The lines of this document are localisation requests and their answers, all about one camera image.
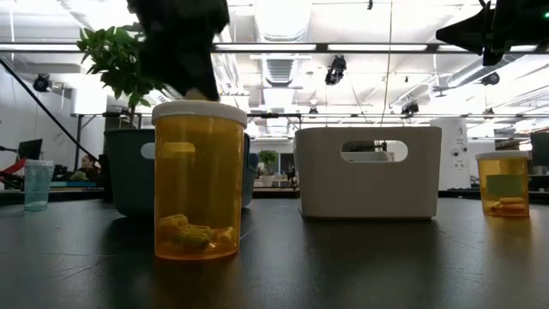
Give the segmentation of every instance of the white storage bin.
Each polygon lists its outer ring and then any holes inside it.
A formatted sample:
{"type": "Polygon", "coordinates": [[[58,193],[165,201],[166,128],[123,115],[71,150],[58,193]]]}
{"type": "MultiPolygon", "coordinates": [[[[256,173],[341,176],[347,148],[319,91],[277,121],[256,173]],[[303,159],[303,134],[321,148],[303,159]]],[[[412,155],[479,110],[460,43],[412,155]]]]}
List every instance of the white storage bin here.
{"type": "Polygon", "coordinates": [[[311,128],[296,132],[294,154],[303,216],[431,218],[437,213],[442,131],[418,128],[311,128]],[[346,142],[401,141],[403,161],[346,161],[346,142]]]}

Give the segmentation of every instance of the green leaves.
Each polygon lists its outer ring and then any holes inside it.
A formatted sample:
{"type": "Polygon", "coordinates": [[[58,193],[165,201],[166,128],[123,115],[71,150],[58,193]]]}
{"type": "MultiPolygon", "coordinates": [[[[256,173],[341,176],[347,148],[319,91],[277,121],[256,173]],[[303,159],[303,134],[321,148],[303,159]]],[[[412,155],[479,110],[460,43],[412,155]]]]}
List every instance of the green leaves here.
{"type": "Polygon", "coordinates": [[[76,45],[84,52],[82,62],[88,58],[94,61],[87,74],[101,74],[104,87],[111,87],[116,99],[126,94],[130,107],[151,106],[143,97],[164,88],[163,82],[142,75],[138,57],[142,42],[122,28],[82,29],[76,45]]]}

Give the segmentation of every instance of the label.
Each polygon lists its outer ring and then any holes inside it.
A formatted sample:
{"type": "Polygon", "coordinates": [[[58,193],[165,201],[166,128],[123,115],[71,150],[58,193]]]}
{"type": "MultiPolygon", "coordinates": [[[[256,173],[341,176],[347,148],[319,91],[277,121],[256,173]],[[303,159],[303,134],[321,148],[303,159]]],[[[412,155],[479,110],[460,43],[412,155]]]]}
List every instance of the label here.
{"type": "Polygon", "coordinates": [[[488,175],[486,189],[495,197],[519,197],[522,195],[522,175],[488,175]]]}

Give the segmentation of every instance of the desk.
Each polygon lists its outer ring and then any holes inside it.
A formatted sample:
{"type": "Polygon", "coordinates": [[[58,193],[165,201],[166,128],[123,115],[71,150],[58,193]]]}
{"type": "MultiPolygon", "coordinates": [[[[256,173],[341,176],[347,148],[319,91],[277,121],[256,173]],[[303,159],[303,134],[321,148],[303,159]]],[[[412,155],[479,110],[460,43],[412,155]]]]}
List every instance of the desk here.
{"type": "Polygon", "coordinates": [[[153,228],[100,201],[0,207],[2,308],[547,308],[549,208],[484,217],[440,199],[432,221],[304,221],[254,200],[241,250],[172,263],[153,228]]]}

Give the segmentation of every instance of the cable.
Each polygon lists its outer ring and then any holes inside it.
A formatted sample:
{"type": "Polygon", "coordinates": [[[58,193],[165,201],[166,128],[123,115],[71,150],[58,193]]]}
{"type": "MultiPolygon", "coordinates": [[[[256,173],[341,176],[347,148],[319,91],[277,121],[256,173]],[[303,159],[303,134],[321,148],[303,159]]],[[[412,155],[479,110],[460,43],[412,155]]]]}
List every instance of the cable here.
{"type": "Polygon", "coordinates": [[[53,122],[59,127],[59,129],[61,129],[61,131],[66,134],[69,139],[76,145],[76,147],[78,147],[81,151],[85,152],[86,155],[89,155],[92,159],[94,159],[95,161],[99,161],[97,160],[97,158],[95,158],[95,156],[90,153],[89,151],[87,151],[85,148],[82,147],[82,145],[76,141],[76,139],[70,135],[70,133],[67,131],[67,129],[65,129],[65,127],[59,122],[59,120],[57,120],[55,118],[55,116],[53,116],[51,114],[50,111],[48,111],[48,109],[44,106],[44,104],[42,104],[42,102],[40,102],[40,99],[35,95],[33,94],[33,91],[27,86],[27,84],[25,84],[25,82],[9,67],[8,63],[3,59],[3,58],[0,58],[0,64],[8,71],[8,73],[10,75],[12,75],[15,80],[17,82],[19,82],[20,85],[23,86],[23,88],[25,89],[25,91],[27,91],[27,93],[31,96],[31,98],[34,99],[34,101],[36,102],[36,104],[38,104],[38,106],[40,106],[40,108],[42,109],[42,111],[45,112],[46,115],[48,115],[48,117],[51,118],[51,120],[53,120],[53,122]]]}
{"type": "Polygon", "coordinates": [[[387,59],[387,75],[385,76],[385,99],[383,102],[383,112],[379,127],[383,126],[383,118],[387,110],[387,92],[389,91],[389,70],[391,66],[391,43],[393,42],[393,0],[391,0],[391,13],[389,15],[389,59],[387,59]]]}

